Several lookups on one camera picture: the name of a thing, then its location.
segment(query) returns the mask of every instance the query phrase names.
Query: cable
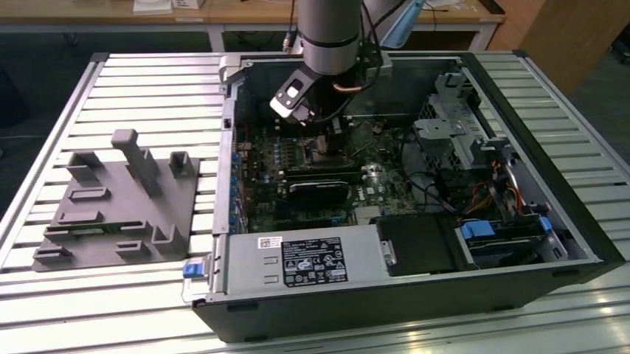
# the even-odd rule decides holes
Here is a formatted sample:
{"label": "cable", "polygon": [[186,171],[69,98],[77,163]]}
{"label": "cable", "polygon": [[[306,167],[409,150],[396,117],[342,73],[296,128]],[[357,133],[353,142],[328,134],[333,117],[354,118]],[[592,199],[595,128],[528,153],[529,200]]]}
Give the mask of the cable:
{"label": "cable", "polygon": [[384,23],[385,20],[388,20],[388,17],[390,17],[393,15],[393,13],[401,8],[401,6],[404,6],[405,2],[408,0],[401,0],[400,3],[397,5],[394,5],[394,7],[390,9],[390,11],[388,11],[384,16],[377,20],[377,23],[374,24],[374,27],[373,27],[373,31],[377,32],[377,27],[381,26],[381,24]]}
{"label": "cable", "polygon": [[477,192],[478,192],[480,187],[485,187],[485,186],[486,186],[485,182],[480,182],[480,183],[476,184],[476,186],[473,188],[473,202],[472,202],[472,204],[474,204],[476,201],[477,201]]}
{"label": "cable", "polygon": [[472,214],[474,211],[481,210],[490,206],[493,203],[493,196],[489,195],[482,201],[480,201],[469,210],[464,212],[465,215]]}
{"label": "cable", "polygon": [[[429,186],[426,186],[426,190],[430,190],[432,187],[437,189],[437,187],[436,187],[436,182],[432,183]],[[425,193],[425,204],[422,205],[422,212],[426,211],[426,206],[428,206],[428,205],[429,205],[429,195]]]}
{"label": "cable", "polygon": [[521,204],[521,191],[512,184],[508,184],[508,189],[515,193],[516,211],[520,212],[520,214],[524,214],[524,206]]}
{"label": "cable", "polygon": [[253,48],[257,48],[258,51],[262,51],[264,48],[266,46],[270,45],[270,43],[273,42],[274,40],[274,37],[277,36],[277,33],[276,32],[272,32],[272,35],[269,36],[269,40],[268,42],[265,42],[265,44],[262,46],[257,45],[250,39],[248,39],[245,36],[253,36],[256,34],[258,34],[258,32],[233,32],[234,35],[237,36],[238,40],[240,40],[240,43],[241,44],[248,44],[249,46],[252,46]]}
{"label": "cable", "polygon": [[294,13],[296,13],[296,0],[292,1],[292,17],[289,18],[288,32],[292,32],[292,30],[294,28]]}
{"label": "cable", "polygon": [[436,195],[433,194],[429,190],[426,190],[425,187],[422,187],[418,183],[416,183],[409,177],[408,177],[408,180],[409,182],[412,183],[412,185],[418,188],[418,190],[421,192],[425,193],[425,195],[428,195],[429,197],[432,197],[433,199],[436,199],[436,201],[444,206],[444,208],[453,214],[457,214],[457,215],[462,215],[464,213],[456,209],[456,207],[445,200],[442,199],[442,197],[440,195]]}
{"label": "cable", "polygon": [[324,122],[328,122],[329,120],[332,120],[333,118],[336,118],[337,116],[340,116],[340,114],[344,112],[344,110],[346,109],[348,105],[352,104],[352,101],[353,99],[356,98],[356,96],[353,94],[350,94],[348,96],[348,99],[346,101],[342,103],[342,105],[340,106],[340,108],[337,109],[337,111],[334,111],[333,113],[330,113],[330,115],[326,117],[326,118],[322,118],[322,119],[317,119],[314,120],[316,123],[324,123]]}
{"label": "cable", "polygon": [[432,14],[433,14],[433,32],[432,32],[432,49],[434,49],[434,44],[436,44],[436,32],[437,32],[437,18],[436,18],[436,7],[429,3],[425,2],[425,5],[432,7]]}
{"label": "cable", "polygon": [[365,144],[354,153],[353,155],[350,155],[350,157],[356,156],[358,153],[361,153],[369,146],[372,146],[372,144],[374,144],[374,142],[369,142],[368,144]]}
{"label": "cable", "polygon": [[[373,31],[374,31],[374,33],[373,33],[374,34],[374,43],[377,44],[377,50],[378,50],[378,55],[380,55],[380,66],[377,67],[377,74],[374,75],[373,80],[362,87],[361,91],[369,89],[374,85],[374,83],[377,82],[377,78],[381,75],[381,65],[382,65],[381,45],[378,43],[377,31],[374,30],[374,22],[373,22],[373,19],[370,17],[370,13],[368,12],[366,4],[362,3],[362,6],[364,6],[364,10],[366,11],[366,17],[368,17],[368,21],[370,22],[370,27],[373,28]],[[357,93],[358,92],[352,92],[352,94],[349,95],[349,97],[346,99],[346,102],[344,102],[344,104],[340,106],[337,111],[334,111],[326,118],[316,119],[314,122],[316,123],[324,123],[324,122],[328,122],[329,120],[332,120],[333,118],[336,118],[344,112],[346,107],[352,104],[352,101],[356,98]]]}
{"label": "cable", "polygon": [[[336,91],[344,94],[358,94],[360,92],[364,92],[370,87],[373,87],[374,83],[377,82],[378,77],[381,76],[381,67],[384,66],[384,57],[382,57],[382,52],[381,52],[381,43],[378,40],[377,27],[374,25],[373,18],[370,16],[370,11],[368,10],[368,6],[365,2],[362,2],[362,7],[364,7],[364,11],[366,12],[368,21],[370,23],[370,28],[372,28],[370,34],[374,37],[374,45],[377,46],[377,54],[378,54],[377,73],[374,74],[370,82],[364,86],[345,87],[341,84],[334,83],[333,88],[336,89]],[[370,41],[370,36],[365,37],[364,40]]]}
{"label": "cable", "polygon": [[292,16],[289,18],[289,29],[288,34],[285,35],[284,39],[284,52],[292,51],[292,44],[296,41],[296,32],[294,31],[294,13],[296,13],[296,0],[292,1]]}

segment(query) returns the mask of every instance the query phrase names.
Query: black cable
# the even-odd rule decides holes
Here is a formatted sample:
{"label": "black cable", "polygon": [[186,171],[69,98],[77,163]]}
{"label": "black cable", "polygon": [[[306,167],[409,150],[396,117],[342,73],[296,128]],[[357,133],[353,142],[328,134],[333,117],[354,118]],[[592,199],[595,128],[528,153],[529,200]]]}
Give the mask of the black cable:
{"label": "black cable", "polygon": [[296,13],[296,0],[292,2],[292,17],[289,18],[289,30],[288,32],[292,32],[292,29],[294,28],[294,13]]}
{"label": "black cable", "polygon": [[390,17],[393,15],[393,13],[401,8],[401,6],[404,6],[405,2],[408,0],[401,0],[401,2],[394,5],[394,7],[384,14],[384,16],[377,20],[377,23],[374,24],[374,27],[373,27],[373,31],[377,32],[377,27],[381,26],[381,24],[384,23],[385,20],[388,20],[388,17]]}
{"label": "black cable", "polygon": [[412,185],[416,188],[418,188],[418,190],[421,192],[425,193],[425,196],[429,196],[433,199],[436,199],[436,201],[444,206],[444,208],[446,209],[448,212],[450,212],[456,215],[464,215],[464,213],[445,199],[442,199],[442,197],[440,195],[433,194],[429,190],[426,190],[425,187],[422,187],[418,183],[416,183],[409,177],[408,177],[408,180],[412,183]]}
{"label": "black cable", "polygon": [[433,14],[433,32],[432,32],[432,49],[434,49],[434,44],[436,44],[436,32],[437,32],[437,18],[436,18],[436,13],[440,12],[448,12],[449,10],[436,10],[436,7],[429,3],[425,2],[425,5],[432,7],[432,10],[429,10]]}
{"label": "black cable", "polygon": [[248,39],[245,36],[252,36],[252,35],[256,35],[258,34],[258,32],[254,32],[254,33],[248,33],[248,32],[233,32],[236,37],[238,38],[238,42],[241,44],[246,44],[249,46],[252,46],[253,48],[257,48],[257,51],[262,51],[264,48],[266,46],[270,45],[270,43],[273,42],[274,40],[274,37],[277,36],[277,33],[273,32],[272,35],[269,36],[269,40],[268,42],[265,42],[265,44],[262,46],[257,45],[250,39]]}
{"label": "black cable", "polygon": [[[377,34],[377,30],[376,30],[376,26],[374,26],[374,22],[373,22],[373,19],[370,17],[370,12],[368,11],[368,6],[366,6],[366,3],[362,2],[362,6],[364,6],[364,10],[366,11],[366,17],[368,17],[368,21],[370,23],[370,28],[373,29],[373,37],[374,37],[374,43],[377,44],[377,51],[378,51],[378,56],[380,56],[380,64],[378,64],[378,67],[377,67],[377,73],[376,75],[373,76],[373,80],[365,85],[362,86],[361,88],[361,91],[365,91],[366,89],[369,89],[374,83],[377,82],[377,79],[381,75],[381,66],[382,66],[382,61],[384,61],[384,57],[381,56],[381,44],[380,44],[380,41],[378,41],[378,34]],[[348,96],[348,99],[346,101],[344,102],[344,104],[340,106],[340,108],[326,117],[326,118],[322,118],[322,119],[317,119],[314,120],[316,123],[324,123],[324,122],[328,122],[329,120],[334,119],[342,112],[344,110],[346,109],[346,107],[352,104],[352,101],[353,99],[356,98],[356,95],[357,94],[349,94]]]}
{"label": "black cable", "polygon": [[412,185],[418,188],[418,190],[421,192],[425,193],[425,196],[429,195],[429,197],[432,197],[433,199],[436,199],[436,201],[444,206],[444,208],[446,209],[448,212],[456,214],[456,215],[465,215],[440,195],[436,195],[433,194],[428,188],[422,187],[418,183],[416,183],[413,180],[412,180],[412,175],[408,175],[408,171],[405,170],[405,167],[404,167],[404,149],[405,149],[405,140],[402,141],[401,143],[401,150],[400,150],[400,154],[401,154],[401,172],[404,173],[404,177],[406,180],[409,180],[409,182],[412,183]]}
{"label": "black cable", "polygon": [[364,10],[366,11],[366,17],[368,17],[368,22],[370,24],[370,30],[373,31],[374,45],[377,46],[377,54],[378,54],[377,73],[373,76],[373,80],[362,87],[362,91],[365,91],[366,89],[373,87],[381,75],[381,67],[384,66],[384,57],[382,57],[382,52],[381,52],[381,42],[378,40],[378,34],[377,34],[377,25],[373,22],[373,17],[370,16],[370,11],[368,10],[368,6],[365,2],[362,2],[362,6],[364,6]]}
{"label": "black cable", "polygon": [[[429,190],[432,187],[437,188],[436,187],[436,183],[432,183],[429,186],[426,186],[426,190]],[[426,206],[429,205],[429,194],[425,193],[425,204],[422,205],[422,212],[426,211]]]}

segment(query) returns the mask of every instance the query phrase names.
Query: metal slat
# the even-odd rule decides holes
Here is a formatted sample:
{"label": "metal slat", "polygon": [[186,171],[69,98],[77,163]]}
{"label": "metal slat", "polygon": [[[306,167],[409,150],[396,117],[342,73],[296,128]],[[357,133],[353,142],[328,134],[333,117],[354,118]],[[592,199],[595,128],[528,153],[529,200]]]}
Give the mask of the metal slat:
{"label": "metal slat", "polygon": [[[201,230],[197,232],[200,232],[201,235],[191,235],[191,241],[190,241],[190,247],[189,247],[190,255],[208,254],[209,252],[213,251],[213,236],[209,234],[213,231],[213,215],[201,214],[195,216],[205,216],[208,217],[209,220],[198,219],[200,220],[198,226],[201,227]],[[2,267],[3,271],[13,271],[15,269],[21,269],[21,270],[30,269],[34,262],[33,255],[35,254],[38,247],[39,246],[25,247],[21,249],[11,249],[10,255],[7,256],[7,260]]]}
{"label": "metal slat", "polygon": [[173,282],[165,285],[49,295],[45,298],[3,300],[0,301],[3,313],[0,326],[131,311],[186,308],[181,293],[182,283]]}
{"label": "metal slat", "polygon": [[613,164],[604,156],[552,159],[561,172],[612,170]]}
{"label": "metal slat", "polygon": [[137,265],[118,265],[114,267],[70,269],[67,271],[47,271],[38,273],[34,271],[18,271],[0,274],[0,284],[3,287],[10,284],[33,284],[45,281],[59,281],[71,279],[97,278],[103,275],[141,274],[161,271],[181,271],[186,260],[165,263],[147,263]]}
{"label": "metal slat", "polygon": [[193,58],[110,58],[106,67],[111,66],[189,66],[220,65],[221,57]]}
{"label": "metal slat", "polygon": [[[490,119],[493,114],[488,108],[481,110],[484,116]],[[549,118],[569,118],[565,111],[561,108],[525,108],[516,109],[521,119],[549,119]]]}
{"label": "metal slat", "polygon": [[[198,159],[217,159],[220,157],[220,145],[153,147],[151,154],[154,159],[169,159],[174,151],[186,151],[190,157]],[[67,165],[73,154],[73,152],[62,152],[58,155],[55,166]],[[121,150],[97,150],[95,154],[102,162],[126,161]]]}
{"label": "metal slat", "polygon": [[81,135],[111,135],[117,129],[135,129],[138,133],[158,133],[173,131],[217,131],[222,128],[221,118],[198,118],[159,121],[123,121],[75,124],[70,132]]}
{"label": "metal slat", "polygon": [[[559,102],[552,97],[510,97],[508,100],[513,108],[560,108]],[[480,108],[486,109],[486,104],[481,103]]]}
{"label": "metal slat", "polygon": [[493,79],[529,79],[535,75],[528,70],[494,70],[489,72]]}
{"label": "metal slat", "polygon": [[220,85],[167,85],[131,87],[95,87],[90,97],[178,96],[183,94],[218,94]]}
{"label": "metal slat", "polygon": [[200,74],[218,74],[220,66],[154,66],[154,67],[134,67],[119,68],[106,67],[101,72],[102,77],[107,76],[157,76],[157,75],[200,75]]}
{"label": "metal slat", "polygon": [[508,62],[485,62],[482,61],[482,66],[486,70],[524,70],[524,64],[520,61],[508,61]]}
{"label": "metal slat", "polygon": [[[202,161],[201,162],[201,171],[200,173],[202,175],[209,175],[209,174],[217,174],[217,171],[220,169],[220,162],[218,161]],[[200,178],[198,185],[205,186],[206,185],[206,180],[208,178],[214,178],[214,177],[204,177]],[[47,184],[58,184],[58,183],[69,183],[69,181],[73,179],[73,176],[70,175],[70,172],[66,168],[54,168],[51,172],[47,174]]]}
{"label": "metal slat", "polygon": [[628,217],[627,219],[621,219],[621,220],[604,221],[604,222],[600,223],[600,226],[608,232],[628,231],[628,230],[630,230],[630,217]]}
{"label": "metal slat", "polygon": [[34,212],[33,214],[29,214],[26,223],[38,223],[38,222],[45,222],[45,221],[51,222],[54,217],[55,217],[55,212]]}
{"label": "metal slat", "polygon": [[509,88],[540,88],[541,83],[535,79],[496,79],[494,83],[500,89]]}
{"label": "metal slat", "polygon": [[588,205],[588,208],[599,221],[627,219],[629,217],[630,202],[593,204]]}
{"label": "metal slat", "polygon": [[[142,148],[177,145],[218,144],[220,132],[141,134],[138,145]],[[63,150],[111,149],[110,136],[71,136],[63,142]]]}
{"label": "metal slat", "polygon": [[[217,190],[217,177],[206,177],[200,178],[200,182],[197,183],[197,190],[198,192],[213,192]],[[38,201],[53,203],[61,201],[63,195],[66,193],[67,186],[55,185],[55,186],[45,186],[39,191]]]}
{"label": "metal slat", "polygon": [[99,77],[95,87],[220,84],[218,75]]}
{"label": "metal slat", "polygon": [[[45,239],[43,233],[49,227],[49,223],[51,222],[54,216],[55,216],[54,213],[46,214],[47,218],[43,217],[43,220],[42,220],[43,222],[46,222],[46,224],[23,226],[21,233],[18,234],[15,245],[22,246],[25,244],[34,245],[34,244],[42,243]],[[213,219],[214,217],[213,217],[213,214],[210,213],[194,214],[191,232],[202,233],[202,232],[212,231]]]}
{"label": "metal slat", "polygon": [[608,231],[611,240],[630,240],[630,230]]}
{"label": "metal slat", "polygon": [[625,183],[627,183],[627,180],[621,176],[569,179],[569,185],[573,188],[613,186],[616,184],[625,184]]}
{"label": "metal slat", "polygon": [[544,146],[591,142],[583,131],[535,133],[535,137],[539,143]]}
{"label": "metal slat", "polygon": [[[73,333],[73,341],[69,340],[70,333]],[[0,332],[0,342],[7,353],[30,353],[208,333],[212,333],[209,326],[189,308],[183,308],[182,310],[143,313],[137,316],[93,318],[81,322],[15,328],[11,331]],[[33,338],[47,338],[46,336],[51,336],[46,341],[33,340]],[[226,344],[217,339],[217,347],[208,347],[206,350],[220,349],[225,346]]]}
{"label": "metal slat", "polygon": [[515,54],[477,54],[476,57],[482,63],[502,63],[506,61],[513,63],[520,62],[520,57]]}
{"label": "metal slat", "polygon": [[591,142],[580,144],[544,145],[551,157],[600,156],[600,149]]}
{"label": "metal slat", "polygon": [[576,193],[585,204],[630,201],[630,186],[580,188]]}
{"label": "metal slat", "polygon": [[502,88],[501,92],[506,98],[547,98],[551,93],[544,88]]}
{"label": "metal slat", "polygon": [[[502,131],[500,122],[489,119],[490,127],[494,131]],[[571,119],[533,119],[525,120],[525,125],[533,133],[537,131],[577,131],[579,126]]]}
{"label": "metal slat", "polygon": [[55,294],[73,290],[95,290],[122,285],[142,285],[175,282],[182,279],[182,270],[154,271],[133,274],[115,274],[94,277],[90,282],[86,279],[62,279],[49,282],[26,282],[9,284],[0,287],[0,299],[10,296],[33,296],[39,294]]}
{"label": "metal slat", "polygon": [[[621,299],[628,296],[628,294],[624,291],[605,291],[600,294],[601,299],[600,299],[600,304],[601,306],[615,306],[620,303]],[[576,294],[561,294],[556,296],[549,296],[549,298],[545,298],[547,301],[537,301],[529,306],[527,306],[524,309],[513,310],[513,311],[501,311],[498,313],[493,314],[485,314],[485,321],[480,322],[476,321],[476,318],[480,318],[480,315],[473,315],[473,316],[458,316],[458,317],[450,317],[445,319],[434,319],[434,320],[428,320],[422,322],[416,322],[414,324],[408,325],[408,331],[413,330],[414,332],[410,332],[410,334],[416,334],[412,336],[402,336],[401,333],[390,334],[392,332],[398,332],[404,327],[400,327],[398,325],[393,326],[385,326],[381,330],[384,331],[385,334],[380,334],[377,336],[372,337],[364,337],[357,339],[357,336],[353,336],[354,333],[358,331],[352,331],[349,333],[350,338],[337,338],[341,337],[342,334],[329,334],[329,335],[322,335],[321,341],[318,342],[318,349],[326,349],[329,352],[340,352],[344,350],[349,349],[358,349],[358,348],[368,348],[368,347],[384,347],[386,345],[394,345],[394,344],[401,344],[405,341],[416,341],[417,336],[422,335],[420,338],[422,338],[424,341],[430,341],[432,339],[442,339],[442,338],[454,338],[456,336],[472,336],[473,334],[484,334],[484,333],[490,333],[497,330],[497,328],[501,328],[504,330],[509,329],[520,329],[524,327],[533,328],[541,327],[545,328],[544,326],[556,324],[556,323],[563,323],[563,322],[577,322],[581,323],[587,319],[593,319],[593,318],[600,318],[603,317],[603,313],[600,312],[600,309],[593,309],[591,307],[589,301],[592,301],[591,296],[577,296]],[[617,310],[609,310],[607,311],[608,315],[612,316],[623,316],[623,314],[627,314],[630,312],[630,306],[624,304],[625,306],[619,306]],[[202,333],[210,334],[209,330],[206,329],[206,332],[202,332],[201,329],[198,329],[198,325],[201,325],[197,321],[187,321],[189,318],[186,317],[187,313],[193,313],[193,311],[166,311],[163,314],[169,314],[166,316],[158,316],[158,313],[147,313],[147,314],[141,314],[130,318],[130,322],[114,322],[111,318],[102,319],[102,322],[106,322],[109,327],[115,326],[109,331],[109,336],[95,336],[94,333],[98,332],[95,331],[98,328],[95,328],[95,323],[91,321],[85,321],[85,322],[69,322],[66,324],[66,329],[67,330],[75,330],[75,326],[78,323],[85,325],[85,328],[82,329],[86,332],[85,338],[79,341],[78,345],[82,347],[86,346],[95,346],[95,345],[105,345],[111,343],[111,341],[115,341],[121,344],[125,344],[127,341],[133,341],[133,337],[130,334],[125,334],[126,332],[123,331],[127,330],[127,332],[134,332],[133,328],[141,325],[141,320],[143,322],[158,322],[158,323],[179,323],[182,324],[178,326],[178,331],[175,334],[179,336],[200,336]],[[532,317],[525,317],[528,314],[535,314],[537,313],[537,316]],[[54,327],[55,324],[45,324],[41,326],[41,329],[47,330],[47,333],[50,335],[55,335],[58,332],[58,329]],[[17,333],[13,333],[15,336],[18,336],[18,339],[26,338],[27,335],[30,335],[33,338],[39,334],[39,330],[35,328],[30,328],[27,331],[21,331],[19,329],[17,330]],[[151,338],[155,338],[151,336],[151,334],[146,330],[139,330],[138,335],[139,338],[138,340],[150,340]],[[288,344],[294,347],[289,347],[288,351],[297,351],[300,349],[301,341],[309,340],[310,337],[302,337],[297,338],[296,340],[296,346],[292,346],[292,342]],[[23,344],[21,347],[15,347],[17,350],[38,350],[42,347],[38,347],[41,345],[39,341],[37,341],[37,344],[27,343]],[[63,342],[54,342],[55,344],[65,345]],[[206,350],[213,350],[213,349],[240,349],[245,350],[249,346],[256,345],[256,344],[241,344],[241,345],[232,345],[229,347],[221,347],[217,348],[213,346],[210,343],[205,343]],[[63,347],[53,347],[54,349],[70,349],[66,346]],[[181,353],[189,352],[190,348],[189,347],[179,347],[178,351]],[[270,349],[269,353],[278,353],[280,348]]]}
{"label": "metal slat", "polygon": [[616,170],[607,170],[607,171],[588,171],[588,172],[567,172],[567,173],[563,173],[563,176],[568,179],[568,181],[576,181],[580,179],[589,179],[589,178],[620,178],[621,174]]}
{"label": "metal slat", "polygon": [[122,120],[158,120],[221,117],[222,106],[134,108],[82,111],[78,122],[118,122]]}
{"label": "metal slat", "polygon": [[204,58],[204,57],[224,57],[225,53],[111,53],[110,58]]}
{"label": "metal slat", "polygon": [[[612,311],[616,313],[616,316],[620,315],[620,311],[616,309]],[[541,324],[540,327],[527,327],[517,328],[515,330],[506,330],[506,333],[501,334],[501,338],[497,341],[494,336],[488,336],[480,334],[477,336],[469,336],[466,339],[457,337],[449,337],[449,353],[450,354],[469,354],[469,353],[492,353],[497,351],[500,353],[510,353],[510,350],[515,349],[516,343],[527,343],[532,339],[533,333],[541,329],[541,337],[544,342],[539,342],[532,348],[539,350],[537,353],[567,353],[568,346],[563,339],[577,334],[580,339],[572,342],[572,348],[580,349],[591,348],[595,349],[589,353],[612,353],[616,349],[624,350],[625,343],[623,336],[619,336],[617,333],[611,331],[611,328],[615,326],[617,332],[630,330],[630,320],[627,318],[617,318],[611,315],[611,318],[592,319],[585,320],[575,324],[571,328],[567,328],[563,324],[555,323],[544,327]],[[328,350],[328,353],[417,353],[418,348],[422,347],[422,352],[441,352],[445,346],[445,342],[441,339],[430,341],[425,339],[426,334],[441,334],[436,332],[420,333],[418,331],[410,332],[409,336],[396,336],[389,335],[389,338],[394,339],[394,342],[389,342],[384,337],[386,335],[373,336],[364,338],[361,341],[358,339],[341,339],[341,340],[326,340],[317,343],[317,349],[324,353]],[[603,340],[607,340],[611,343],[611,348],[600,351],[597,345],[599,342],[588,341],[591,335],[599,336]],[[202,353],[205,352],[206,347],[214,346],[216,337],[212,335],[198,336],[195,339],[173,339],[169,342],[163,341],[161,343],[147,343],[138,344],[137,348],[143,353],[154,353],[155,351],[165,350],[167,353]],[[309,347],[309,344],[289,344],[282,347],[274,347],[272,349],[260,349],[254,348],[249,350],[250,353],[257,354],[276,354],[280,350],[285,353],[289,352],[301,352],[316,353],[312,351],[314,347]],[[127,354],[129,351],[125,347],[113,348],[105,350],[103,354]]]}
{"label": "metal slat", "polygon": [[222,105],[224,96],[166,96],[166,97],[117,97],[90,98],[83,109],[186,107],[191,105]]}
{"label": "metal slat", "polygon": [[57,212],[58,211],[58,204],[37,204],[31,208],[31,213],[37,212]]}

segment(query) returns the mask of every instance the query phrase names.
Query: power supply label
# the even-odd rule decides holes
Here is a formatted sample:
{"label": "power supply label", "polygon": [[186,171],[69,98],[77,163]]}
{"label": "power supply label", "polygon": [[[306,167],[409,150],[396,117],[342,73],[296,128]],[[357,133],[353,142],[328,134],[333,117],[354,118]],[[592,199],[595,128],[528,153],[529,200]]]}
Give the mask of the power supply label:
{"label": "power supply label", "polygon": [[341,238],[284,242],[284,275],[290,288],[348,282]]}

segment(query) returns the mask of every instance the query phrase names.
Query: blue latch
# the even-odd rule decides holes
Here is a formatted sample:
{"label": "blue latch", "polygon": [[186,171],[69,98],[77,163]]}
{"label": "blue latch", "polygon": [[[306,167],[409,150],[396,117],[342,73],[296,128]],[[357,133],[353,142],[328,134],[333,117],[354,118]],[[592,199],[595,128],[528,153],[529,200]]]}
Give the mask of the blue latch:
{"label": "blue latch", "polygon": [[490,225],[489,221],[484,220],[469,221],[461,226],[460,230],[465,240],[473,237],[489,237],[496,235],[493,225]]}
{"label": "blue latch", "polygon": [[205,276],[205,264],[190,263],[185,265],[183,276],[185,279],[202,278]]}
{"label": "blue latch", "polygon": [[549,232],[553,231],[553,226],[552,226],[552,221],[548,219],[547,216],[543,216],[539,221],[541,222],[543,230],[548,234]]}

